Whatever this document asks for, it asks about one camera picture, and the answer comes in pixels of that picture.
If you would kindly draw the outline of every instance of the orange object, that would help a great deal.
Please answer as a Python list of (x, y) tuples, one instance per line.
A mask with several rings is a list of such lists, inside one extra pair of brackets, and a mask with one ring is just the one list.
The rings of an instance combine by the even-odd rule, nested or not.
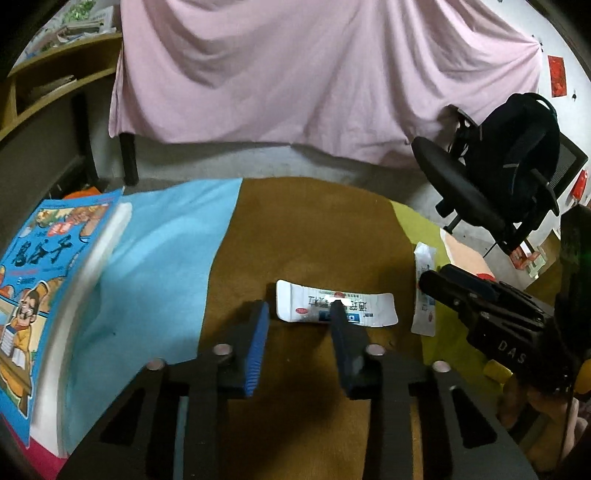
[(521, 247), (517, 247), (513, 250), (511, 255), (509, 255), (509, 258), (517, 270), (525, 270), (527, 265), (539, 256), (540, 252), (533, 252), (531, 255), (527, 256)]
[(92, 197), (93, 195), (100, 195), (100, 190), (96, 187), (90, 187), (86, 190), (80, 190), (79, 192), (70, 193), (63, 197), (63, 200), (79, 199), (82, 197)]
[(574, 182), (573, 189), (570, 191), (570, 196), (574, 198), (577, 202), (580, 202), (583, 198), (583, 193), (585, 192), (585, 187), (587, 186), (587, 170), (582, 170), (579, 173), (579, 178), (576, 182)]

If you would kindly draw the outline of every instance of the red paper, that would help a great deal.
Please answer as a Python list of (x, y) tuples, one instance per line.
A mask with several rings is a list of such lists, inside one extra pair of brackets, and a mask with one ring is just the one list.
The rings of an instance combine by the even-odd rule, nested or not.
[(548, 55), (548, 63), (550, 64), (552, 97), (566, 96), (566, 71), (564, 69), (564, 58), (551, 57)]
[(583, 193), (585, 192), (585, 187), (587, 186), (587, 170), (582, 170), (579, 173), (579, 178), (574, 183), (573, 190), (571, 190), (570, 195), (574, 198), (577, 202), (581, 201), (583, 198)]

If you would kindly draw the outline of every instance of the white wall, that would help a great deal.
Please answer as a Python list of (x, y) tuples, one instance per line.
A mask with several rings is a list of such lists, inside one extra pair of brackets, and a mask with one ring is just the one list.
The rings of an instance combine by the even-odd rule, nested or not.
[[(560, 131), (587, 155), (591, 155), (591, 82), (562, 36), (526, 0), (482, 1), (514, 28), (521, 30), (526, 35), (535, 36), (542, 43), (544, 54), (538, 92), (550, 100), (556, 108)], [(552, 98), (548, 55), (564, 58), (566, 97)], [(575, 181), (576, 178), (558, 199), (561, 213), (573, 204), (569, 195)], [(591, 181), (587, 184), (583, 200), (589, 193), (591, 193)], [(558, 217), (552, 213), (548, 214), (540, 228), (530, 235), (530, 242), (533, 245), (539, 245), (559, 223)]]

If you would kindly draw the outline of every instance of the wooden shelf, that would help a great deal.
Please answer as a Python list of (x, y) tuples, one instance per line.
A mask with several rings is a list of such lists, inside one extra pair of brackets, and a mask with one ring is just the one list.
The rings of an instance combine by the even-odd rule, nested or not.
[(96, 35), (94, 37), (88, 37), (88, 38), (81, 38), (80, 40), (76, 40), (72, 43), (68, 43), (62, 47), (56, 47), (56, 48), (51, 48), (47, 51), (44, 51), (43, 53), (40, 53), (39, 55), (32, 57), (28, 60), (25, 60), (22, 63), (19, 63), (16, 67), (14, 67), (10, 73), (8, 74), (8, 77), (10, 78), (13, 75), (16, 75), (18, 72), (25, 70), (26, 68), (29, 68), (31, 65), (41, 65), (47, 61), (52, 61), (55, 60), (63, 55), (67, 55), (69, 53), (72, 53), (72, 51), (79, 51), (79, 50), (83, 50), (85, 48), (88, 47), (92, 47), (95, 46), (99, 43), (106, 43), (106, 42), (110, 42), (110, 41), (115, 41), (116, 43), (119, 44), (119, 46), (121, 46), (121, 40), (123, 39), (123, 35), (119, 32), (117, 33), (106, 33), (103, 35)]
[[(116, 71), (121, 33), (84, 38), (52, 48), (22, 62), (0, 83), (0, 142), (37, 112), (75, 90)], [(67, 75), (76, 81), (50, 92), (32, 105), (21, 100), (32, 88)]]

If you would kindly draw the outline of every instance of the pink bedsheet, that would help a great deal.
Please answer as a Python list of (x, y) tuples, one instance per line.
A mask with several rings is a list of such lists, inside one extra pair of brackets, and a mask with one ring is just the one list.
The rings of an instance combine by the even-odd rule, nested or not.
[(312, 145), (414, 165), (454, 104), (537, 91), (541, 52), (479, 0), (122, 0), (109, 133)]

